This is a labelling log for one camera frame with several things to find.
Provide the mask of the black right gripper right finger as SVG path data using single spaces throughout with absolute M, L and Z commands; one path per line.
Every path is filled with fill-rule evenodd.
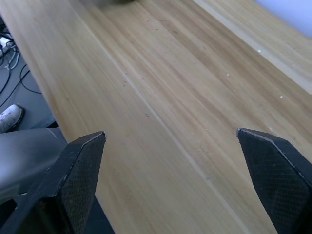
M 239 128 L 254 189 L 279 234 L 312 232 L 312 165 L 287 140 Z

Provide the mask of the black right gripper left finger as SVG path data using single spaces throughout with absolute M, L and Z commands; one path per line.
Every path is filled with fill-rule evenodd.
M 82 136 L 61 151 L 1 218 L 2 234 L 81 234 L 94 201 L 106 134 Z

